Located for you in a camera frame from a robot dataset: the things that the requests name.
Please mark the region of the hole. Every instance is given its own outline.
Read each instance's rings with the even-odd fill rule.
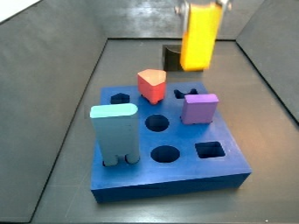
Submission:
[[[181,90],[174,90],[174,95],[177,99],[183,99],[186,95],[197,95],[198,90],[194,88],[190,93],[185,94]]]
[[[122,103],[130,103],[130,95],[128,94],[115,94],[111,96],[110,99],[111,104],[122,104]]]
[[[150,115],[146,118],[144,125],[151,131],[162,132],[168,128],[170,122],[163,115]]]
[[[158,163],[171,163],[181,157],[181,151],[170,145],[163,145],[152,150],[151,157]]]
[[[195,149],[198,151],[199,158],[218,158],[226,156],[219,142],[197,143]]]

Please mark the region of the toy block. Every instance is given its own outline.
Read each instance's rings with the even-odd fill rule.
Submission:
[[[210,68],[221,16],[222,8],[215,3],[207,6],[191,4],[189,30],[182,37],[181,63],[185,71]]]
[[[132,103],[91,108],[90,118],[96,131],[104,166],[118,164],[124,156],[130,164],[139,161],[138,107]]]
[[[218,103],[215,94],[187,94],[182,107],[183,124],[211,123]]]
[[[166,71],[147,69],[138,73],[138,89],[143,97],[156,104],[164,98]]]

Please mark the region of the yellow block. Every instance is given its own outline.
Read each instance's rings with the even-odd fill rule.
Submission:
[[[215,3],[209,6],[191,4],[190,24],[182,38],[182,68],[198,71],[210,68],[221,24],[222,8]]]

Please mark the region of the purple cube block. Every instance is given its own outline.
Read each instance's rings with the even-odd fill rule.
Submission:
[[[211,123],[218,103],[215,94],[187,94],[182,108],[183,124]]]

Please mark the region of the light blue pillar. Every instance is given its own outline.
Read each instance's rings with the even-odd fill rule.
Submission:
[[[132,103],[91,108],[90,118],[96,131],[104,165],[118,164],[118,156],[135,164],[139,161],[138,107]]]

